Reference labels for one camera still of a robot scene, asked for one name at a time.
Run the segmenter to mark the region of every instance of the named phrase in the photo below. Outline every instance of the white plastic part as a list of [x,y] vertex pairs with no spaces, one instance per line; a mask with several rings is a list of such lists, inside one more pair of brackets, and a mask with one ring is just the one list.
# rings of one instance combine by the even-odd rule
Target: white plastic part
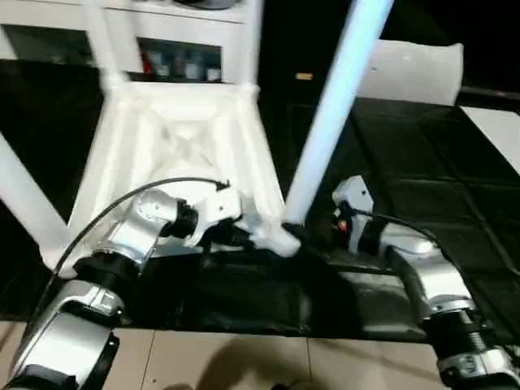
[[290,223],[306,219],[392,4],[393,0],[357,0],[350,7],[289,190],[284,219]]
[[463,46],[378,40],[357,95],[453,106],[462,83]]
[[0,182],[0,198],[40,245],[45,265],[53,268],[71,241],[67,225],[1,133]]

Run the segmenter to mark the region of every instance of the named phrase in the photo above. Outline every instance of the tile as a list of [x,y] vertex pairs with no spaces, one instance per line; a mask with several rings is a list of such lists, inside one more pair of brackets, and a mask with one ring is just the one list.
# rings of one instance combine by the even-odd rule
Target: tile
[[310,372],[323,390],[386,390],[375,341],[309,339]]
[[303,338],[157,331],[143,390],[269,390],[309,379]]
[[388,389],[441,390],[436,356],[430,345],[379,343],[381,366]]
[[115,355],[103,390],[140,390],[154,331],[116,329],[114,334],[119,337],[119,351]]
[[25,323],[0,322],[0,388],[9,379],[12,358],[20,345]]

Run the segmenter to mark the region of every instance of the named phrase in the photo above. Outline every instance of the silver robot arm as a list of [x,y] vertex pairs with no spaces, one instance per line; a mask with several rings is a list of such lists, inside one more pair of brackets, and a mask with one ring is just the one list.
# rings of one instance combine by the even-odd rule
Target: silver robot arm
[[22,340],[5,389],[101,389],[119,347],[112,329],[160,236],[195,246],[222,220],[241,216],[231,188],[194,207],[150,189],[136,196]]
[[415,320],[438,357],[443,383],[453,389],[520,388],[518,369],[494,344],[461,274],[432,238],[374,218],[361,176],[342,182],[332,197],[349,251],[386,259],[403,282]]

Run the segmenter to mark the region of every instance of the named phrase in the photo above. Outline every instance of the white cabinet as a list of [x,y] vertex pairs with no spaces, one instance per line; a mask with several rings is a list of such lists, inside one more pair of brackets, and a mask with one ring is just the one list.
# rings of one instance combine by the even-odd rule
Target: white cabinet
[[[37,56],[40,51],[44,51],[41,47],[41,50],[25,50],[26,52],[32,51],[32,56],[27,58],[28,56],[21,53],[17,46],[30,47],[32,41],[26,36],[38,36],[39,40],[45,40],[47,36],[55,36],[56,32],[49,32],[49,28],[62,29],[59,32],[65,35],[67,33],[65,30],[84,32],[87,27],[83,1],[0,0],[0,25],[2,25],[0,58],[34,59],[33,57]],[[242,0],[234,7],[223,11],[196,10],[162,2],[134,2],[132,0],[98,0],[98,2],[103,9],[119,69],[128,72],[143,72],[144,63],[155,61],[155,65],[158,65],[163,72],[167,72],[170,67],[174,67],[175,61],[179,62],[176,59],[179,56],[187,62],[200,62],[201,58],[202,60],[206,56],[213,58],[215,55],[212,53],[218,52],[221,69],[215,69],[215,61],[211,59],[211,66],[202,64],[204,74],[215,75],[218,73],[221,74],[223,81],[238,83],[243,75],[243,65],[250,61],[256,62],[258,42],[251,44],[250,41],[257,41],[258,34],[253,33],[252,35],[254,28],[251,29],[248,24],[252,20],[251,15],[253,23],[259,24],[258,10],[261,8],[258,8],[258,4],[256,4],[258,0]],[[26,33],[22,33],[23,29],[11,28],[10,30],[10,26],[27,26],[28,28],[25,30]],[[164,47],[171,47],[174,52],[150,53],[146,47],[139,45],[138,38],[159,40],[165,44]],[[47,52],[52,49],[52,45],[57,44],[56,42],[48,43]],[[182,55],[175,53],[177,46],[182,48],[177,52],[184,51]],[[93,52],[96,50],[95,47],[90,47],[90,49]],[[84,48],[77,48],[77,50],[86,58],[88,57]],[[245,58],[245,55],[250,55],[247,54],[250,50],[253,50],[254,53],[252,60]],[[55,59],[57,63],[67,63],[67,60],[61,59],[59,54],[44,55],[42,60],[48,60],[49,57]]]

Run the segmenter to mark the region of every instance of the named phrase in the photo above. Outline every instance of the white shelf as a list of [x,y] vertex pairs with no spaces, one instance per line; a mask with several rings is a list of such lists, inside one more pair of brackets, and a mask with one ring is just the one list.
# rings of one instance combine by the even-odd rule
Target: white shelf
[[[83,0],[17,0],[20,2],[51,2],[58,4],[81,5]],[[245,22],[246,6],[245,1],[241,1],[232,8],[221,11],[204,11],[182,6],[180,4],[162,4],[160,2],[134,2],[132,0],[99,0],[104,8],[112,10],[125,10],[146,12],[150,14],[174,15],[185,18],[217,20],[228,23]]]

